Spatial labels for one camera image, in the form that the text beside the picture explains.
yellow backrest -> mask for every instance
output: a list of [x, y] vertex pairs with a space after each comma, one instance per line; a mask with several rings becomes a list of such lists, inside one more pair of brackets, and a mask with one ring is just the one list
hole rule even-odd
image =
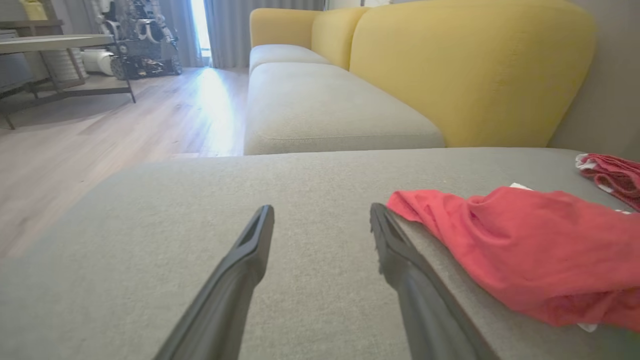
[[351, 40], [356, 25], [369, 8], [345, 8], [320, 13], [314, 20], [311, 50], [332, 64], [349, 70]]
[[311, 29], [322, 12], [259, 8], [251, 12], [251, 47], [290, 44], [311, 49]]
[[449, 147], [544, 147], [580, 88], [595, 25], [563, 0], [432, 0], [373, 8], [350, 71], [421, 112]]

fabric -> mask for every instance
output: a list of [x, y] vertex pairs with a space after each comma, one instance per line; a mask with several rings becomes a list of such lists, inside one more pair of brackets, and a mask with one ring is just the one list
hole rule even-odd
[[610, 155], [580, 154], [575, 166], [603, 191], [640, 211], [640, 163]]
[[178, 36], [178, 55], [183, 67], [203, 67], [200, 41], [193, 20], [191, 1], [160, 0], [165, 23]]
[[[399, 188], [466, 197], [520, 181], [628, 209], [566, 166], [577, 154], [318, 152], [126, 170], [91, 190], [23, 256], [0, 261], [0, 358], [152, 359], [254, 211], [271, 204], [269, 263], [239, 358], [409, 359], [397, 294], [378, 272], [371, 203]], [[400, 224], [499, 359], [625, 359], [638, 349], [621, 329], [588, 334], [514, 314], [422, 226]]]
[[396, 192], [388, 207], [424, 224], [512, 310], [555, 326], [610, 323], [640, 332], [640, 214], [505, 186], [468, 200]]
[[289, 44], [311, 49], [315, 18], [321, 12], [259, 8], [251, 13], [251, 46]]
[[[216, 68], [248, 67], [252, 41], [254, 46], [291, 44], [311, 47], [312, 22], [319, 12], [294, 10], [322, 10], [324, 5], [323, 0], [204, 1], [212, 66]], [[252, 40], [250, 33], [257, 38]], [[262, 42], [260, 39], [276, 42]]]
[[258, 45], [251, 49], [249, 75], [256, 66], [264, 63], [331, 64], [329, 60], [306, 47], [285, 44]]
[[[510, 187], [518, 188], [518, 189], [524, 189], [524, 190], [533, 190], [533, 189], [530, 189], [530, 188], [528, 188], [528, 187], [526, 187], [526, 186], [524, 186], [522, 184], [518, 184], [518, 183], [513, 183], [513, 184], [510, 185]], [[616, 211], [620, 211], [623, 214], [631, 214], [628, 211], [622, 211], [622, 210], [616, 210]], [[578, 326], [582, 330], [587, 331], [587, 332], [594, 332], [598, 328], [598, 324], [596, 324], [596, 323], [578, 323]]]
[[339, 67], [266, 63], [251, 74], [245, 155], [443, 146], [427, 118]]
[[349, 70], [351, 41], [362, 14], [369, 8], [345, 8], [320, 13], [314, 20], [311, 50]]
[[362, 15], [349, 70], [433, 121], [448, 147], [544, 147], [594, 49], [593, 19], [569, 1], [416, 1]]

red towel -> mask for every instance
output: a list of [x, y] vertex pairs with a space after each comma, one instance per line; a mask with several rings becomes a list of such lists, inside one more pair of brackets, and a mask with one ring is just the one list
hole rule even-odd
[[640, 211], [640, 163], [598, 154], [578, 155], [575, 160], [582, 175]]
[[551, 325], [640, 332], [640, 214], [564, 192], [501, 187], [468, 200], [395, 192], [387, 206], [423, 223], [480, 286]]

sofa armrest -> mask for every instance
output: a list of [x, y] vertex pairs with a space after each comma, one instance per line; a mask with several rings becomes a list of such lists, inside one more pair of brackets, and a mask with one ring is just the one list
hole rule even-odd
[[314, 19], [322, 12], [261, 8], [251, 12], [251, 47], [298, 45], [311, 49]]

tabletop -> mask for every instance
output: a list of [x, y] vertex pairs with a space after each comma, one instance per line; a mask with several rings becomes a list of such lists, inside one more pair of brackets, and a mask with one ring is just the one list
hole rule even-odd
[[0, 40], [0, 54], [26, 51], [59, 50], [69, 47], [100, 46], [113, 43], [111, 35], [51, 35], [46, 37], [22, 37]]

